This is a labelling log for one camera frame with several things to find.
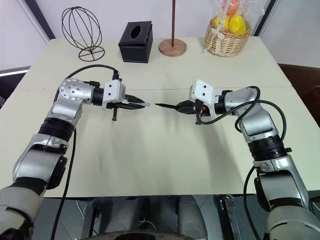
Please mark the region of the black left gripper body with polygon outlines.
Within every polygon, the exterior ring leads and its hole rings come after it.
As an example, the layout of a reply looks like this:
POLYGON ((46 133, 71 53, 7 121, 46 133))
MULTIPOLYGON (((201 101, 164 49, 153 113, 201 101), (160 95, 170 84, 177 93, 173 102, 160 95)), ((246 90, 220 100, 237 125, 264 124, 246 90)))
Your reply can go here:
POLYGON ((123 103, 124 100, 127 100, 126 94, 120 96, 120 98, 111 97, 111 94, 108 93, 106 97, 106 108, 113 109, 112 121, 117 121, 118 109, 129 110, 130 106, 128 103, 123 103))

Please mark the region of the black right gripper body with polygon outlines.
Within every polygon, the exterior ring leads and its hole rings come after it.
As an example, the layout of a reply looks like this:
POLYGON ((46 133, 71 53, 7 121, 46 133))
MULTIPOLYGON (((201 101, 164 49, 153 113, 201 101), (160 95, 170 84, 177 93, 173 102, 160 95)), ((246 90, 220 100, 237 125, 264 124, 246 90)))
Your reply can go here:
POLYGON ((216 111, 215 111, 215 106, 211 104, 210 102, 203 102, 199 99, 196 99, 193 102, 193 109, 194 113, 196 115, 202 115, 202 116, 215 116, 216 111))

